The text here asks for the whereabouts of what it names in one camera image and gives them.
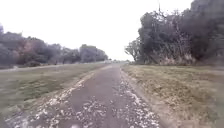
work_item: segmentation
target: asphalt road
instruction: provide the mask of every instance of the asphalt road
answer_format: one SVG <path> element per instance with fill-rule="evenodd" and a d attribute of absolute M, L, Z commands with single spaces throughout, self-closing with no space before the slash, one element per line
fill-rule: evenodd
<path fill-rule="evenodd" d="M 16 128 L 161 127 L 156 114 L 127 84 L 119 65 L 98 71 L 41 109 L 7 123 Z"/>

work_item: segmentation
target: grass verge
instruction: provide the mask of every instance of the grass verge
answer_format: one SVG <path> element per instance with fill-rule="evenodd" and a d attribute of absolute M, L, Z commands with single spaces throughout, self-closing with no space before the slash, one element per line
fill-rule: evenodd
<path fill-rule="evenodd" d="M 44 66 L 0 71 L 0 112 L 12 116 L 49 93 L 68 88 L 104 63 Z"/>
<path fill-rule="evenodd" d="M 175 118 L 175 127 L 223 126 L 223 68 L 126 65 L 123 70 L 149 101 L 160 102 L 152 108 L 162 119 Z M 158 110 L 161 102 L 164 111 Z"/>

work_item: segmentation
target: tree line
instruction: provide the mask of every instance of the tree line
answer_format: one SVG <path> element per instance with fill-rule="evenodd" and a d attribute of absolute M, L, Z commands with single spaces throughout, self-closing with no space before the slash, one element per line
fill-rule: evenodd
<path fill-rule="evenodd" d="M 0 68 L 88 63 L 107 58 L 106 53 L 95 46 L 83 44 L 79 49 L 70 49 L 34 37 L 25 38 L 18 33 L 4 33 L 0 26 Z"/>
<path fill-rule="evenodd" d="M 145 13 L 139 37 L 125 52 L 142 64 L 193 64 L 224 60 L 224 1 L 194 0 L 183 12 Z"/>

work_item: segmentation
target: green grass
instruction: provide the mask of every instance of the green grass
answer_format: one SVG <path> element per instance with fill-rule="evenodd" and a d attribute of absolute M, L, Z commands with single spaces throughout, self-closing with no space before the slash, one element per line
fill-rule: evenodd
<path fill-rule="evenodd" d="M 123 69 L 137 79 L 146 97 L 159 97 L 177 118 L 199 126 L 223 126 L 224 68 L 126 65 Z"/>
<path fill-rule="evenodd" d="M 3 116 L 16 109 L 28 109 L 36 99 L 74 85 L 87 72 L 104 63 L 44 66 L 0 71 L 0 112 Z"/>

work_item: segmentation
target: white sky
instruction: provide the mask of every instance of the white sky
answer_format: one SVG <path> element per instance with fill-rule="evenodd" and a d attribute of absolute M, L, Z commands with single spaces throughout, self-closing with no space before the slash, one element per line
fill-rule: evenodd
<path fill-rule="evenodd" d="M 192 0 L 160 0 L 161 9 L 190 7 Z M 5 32 L 22 32 L 69 48 L 94 45 L 112 59 L 132 59 L 124 47 L 138 37 L 140 17 L 157 0 L 0 0 Z"/>

